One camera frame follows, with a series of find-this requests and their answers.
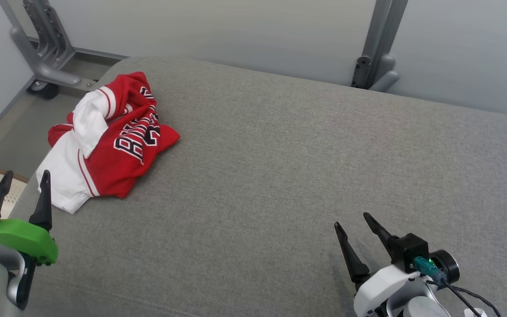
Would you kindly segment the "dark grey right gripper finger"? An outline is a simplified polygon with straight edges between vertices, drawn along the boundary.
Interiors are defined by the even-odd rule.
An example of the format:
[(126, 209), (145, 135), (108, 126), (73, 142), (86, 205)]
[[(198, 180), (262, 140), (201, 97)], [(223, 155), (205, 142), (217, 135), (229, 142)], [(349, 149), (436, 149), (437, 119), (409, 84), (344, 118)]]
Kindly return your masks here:
[(338, 221), (334, 223), (334, 230), (338, 237), (338, 242), (340, 244), (351, 281), (354, 284), (364, 284), (371, 277), (368, 266), (360, 260), (350, 245), (346, 232)]
[(364, 219), (371, 231), (378, 236), (389, 256), (394, 258), (395, 251), (393, 249), (393, 242), (399, 239), (399, 237), (390, 234), (369, 212), (364, 212)]

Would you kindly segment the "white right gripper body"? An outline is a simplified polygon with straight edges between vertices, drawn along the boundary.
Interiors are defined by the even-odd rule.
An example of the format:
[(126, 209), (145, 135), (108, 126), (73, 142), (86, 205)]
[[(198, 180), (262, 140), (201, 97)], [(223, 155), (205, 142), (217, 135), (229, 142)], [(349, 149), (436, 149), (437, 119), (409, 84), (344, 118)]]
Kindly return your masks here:
[(360, 286), (353, 307), (358, 317), (432, 317), (433, 296), (420, 272), (390, 265)]

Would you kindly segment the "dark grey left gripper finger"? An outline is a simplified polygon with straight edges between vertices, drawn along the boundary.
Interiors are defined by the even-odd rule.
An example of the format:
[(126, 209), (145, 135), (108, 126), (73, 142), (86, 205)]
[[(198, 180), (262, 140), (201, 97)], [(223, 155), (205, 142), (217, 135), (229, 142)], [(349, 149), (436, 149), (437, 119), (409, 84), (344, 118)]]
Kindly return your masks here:
[(29, 218), (30, 224), (49, 232), (52, 225), (51, 173), (45, 170), (40, 180), (40, 196), (34, 213)]
[(8, 170), (0, 180), (0, 208), (2, 208), (4, 199), (11, 189), (13, 179), (14, 172)]

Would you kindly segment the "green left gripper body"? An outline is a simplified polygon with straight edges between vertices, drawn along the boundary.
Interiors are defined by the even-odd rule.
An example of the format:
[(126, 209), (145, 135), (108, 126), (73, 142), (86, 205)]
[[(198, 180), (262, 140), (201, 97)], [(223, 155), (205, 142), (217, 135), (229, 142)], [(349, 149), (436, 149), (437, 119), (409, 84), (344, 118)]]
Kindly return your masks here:
[(58, 260), (58, 245), (50, 233), (22, 219), (0, 220), (0, 244), (35, 258), (41, 265)]

